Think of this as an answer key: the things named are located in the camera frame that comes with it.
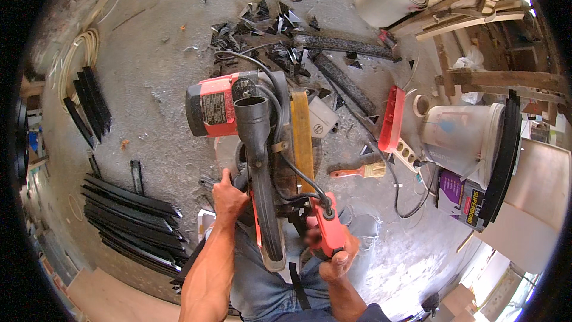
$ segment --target dirty floor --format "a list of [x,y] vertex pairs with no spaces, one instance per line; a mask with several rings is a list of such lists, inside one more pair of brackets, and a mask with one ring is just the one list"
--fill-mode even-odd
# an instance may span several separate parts
[[[171,202],[181,210],[184,215],[181,233],[192,241],[197,237],[200,209],[195,199],[205,193],[197,181],[201,174],[219,176],[219,172],[214,161],[214,140],[193,137],[190,132],[184,110],[185,91],[213,72],[213,51],[208,49],[210,26],[237,21],[239,12],[250,1],[259,0],[208,0],[206,4],[201,0],[119,0],[107,18],[96,26],[100,33],[96,75],[113,116],[111,133],[95,151],[102,175],[105,180],[129,189],[132,186],[129,161],[141,161],[146,194]],[[271,16],[276,16],[278,0],[266,1]],[[309,19],[308,12],[316,15],[322,27],[319,35],[376,42],[375,31],[357,16],[353,0],[280,1],[290,5],[303,20]],[[113,2],[105,6],[104,12]],[[180,29],[182,25],[186,25],[184,31]],[[73,37],[74,34],[57,40],[65,43]],[[285,38],[268,35],[246,40],[255,45],[279,39]],[[399,54],[403,60],[398,63],[360,56],[363,69],[359,70],[346,66],[344,54],[330,53],[377,105],[380,115],[385,111],[390,87],[394,84],[404,87],[409,81],[408,90],[418,89],[417,93],[428,95],[432,104],[445,104],[432,95],[433,77],[440,71],[433,41],[419,43],[412,36],[403,38]],[[410,60],[419,60],[411,80]],[[240,64],[224,73],[247,69],[252,67]],[[301,86],[329,88],[311,64],[309,71],[312,77],[300,79]],[[331,99],[327,97],[326,103],[332,104]],[[421,118],[411,110],[412,98],[407,100],[402,137],[420,153]],[[105,247],[97,230],[85,218],[79,221],[74,216],[72,209],[77,215],[84,204],[80,184],[90,171],[88,147],[61,109],[57,93],[51,87],[46,88],[42,104],[50,161],[47,169],[41,168],[35,175],[38,189],[32,190],[32,198],[26,199],[26,204],[42,216],[79,267],[100,267],[141,291],[178,302],[168,277]],[[323,156],[316,180],[326,191],[336,194],[339,204],[363,205],[379,218],[381,229],[374,247],[375,258],[360,292],[366,303],[381,304],[392,320],[398,320],[418,312],[426,297],[459,278],[484,244],[481,246],[473,239],[456,254],[457,246],[470,229],[437,211],[433,197],[410,219],[398,218],[394,212],[395,182],[389,172],[380,179],[330,179],[328,173],[335,168],[361,165],[359,153],[367,141],[367,135],[345,108],[337,113],[339,131],[322,141]],[[122,140],[129,140],[125,150],[120,149]],[[425,190],[400,161],[395,162],[394,169],[403,185],[399,189],[399,209],[404,213],[420,201]],[[433,169],[423,168],[422,173],[430,183]],[[69,203],[69,195],[75,197],[79,207],[73,201]]]

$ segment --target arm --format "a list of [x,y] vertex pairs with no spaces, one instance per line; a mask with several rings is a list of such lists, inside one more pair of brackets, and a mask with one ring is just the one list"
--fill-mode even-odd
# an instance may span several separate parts
[[234,275],[234,224],[249,198],[232,186],[228,169],[214,185],[213,198],[216,222],[182,285],[179,322],[222,321],[228,311]]
[[355,322],[367,309],[366,303],[349,282],[347,271],[359,250],[360,240],[353,236],[345,225],[344,250],[331,261],[320,264],[320,276],[328,283],[329,300],[333,316],[340,322]]

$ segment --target plastic bag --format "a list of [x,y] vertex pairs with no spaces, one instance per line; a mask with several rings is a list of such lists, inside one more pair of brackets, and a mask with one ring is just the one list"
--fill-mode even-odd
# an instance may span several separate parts
[[[477,71],[484,71],[483,66],[484,57],[476,46],[471,46],[467,53],[466,58],[459,58],[457,62],[453,65],[453,68],[464,68],[468,67]],[[470,104],[476,104],[483,97],[481,92],[467,92],[461,95],[461,100],[468,102]]]

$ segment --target paintbrush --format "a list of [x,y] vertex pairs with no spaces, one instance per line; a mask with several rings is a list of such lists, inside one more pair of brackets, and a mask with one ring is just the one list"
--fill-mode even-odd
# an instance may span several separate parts
[[350,175],[361,175],[363,178],[383,177],[386,175],[386,164],[384,162],[364,164],[358,169],[336,170],[329,175],[331,178],[349,177]]

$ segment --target hand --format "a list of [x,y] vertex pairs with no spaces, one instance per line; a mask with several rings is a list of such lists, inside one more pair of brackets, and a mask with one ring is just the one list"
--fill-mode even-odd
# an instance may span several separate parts
[[[342,225],[342,230],[346,235],[344,249],[332,256],[332,260],[324,261],[320,264],[320,276],[327,283],[337,283],[345,278],[347,271],[352,266],[352,262],[358,254],[360,240],[353,236],[347,226]],[[321,238],[318,226],[306,232],[305,241],[308,245],[313,245]]]
[[226,168],[223,170],[223,179],[220,183],[214,184],[212,193],[216,221],[219,224],[234,225],[250,197],[232,186],[230,170]]

